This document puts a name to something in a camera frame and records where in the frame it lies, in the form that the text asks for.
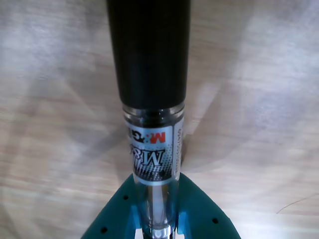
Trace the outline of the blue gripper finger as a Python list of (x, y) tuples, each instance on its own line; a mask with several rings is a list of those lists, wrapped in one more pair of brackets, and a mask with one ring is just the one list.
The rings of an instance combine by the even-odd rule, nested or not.
[(83, 239), (134, 239), (142, 228), (144, 196), (131, 174), (82, 235)]
[(186, 175), (180, 174), (177, 234), (186, 239), (240, 239), (226, 214)]

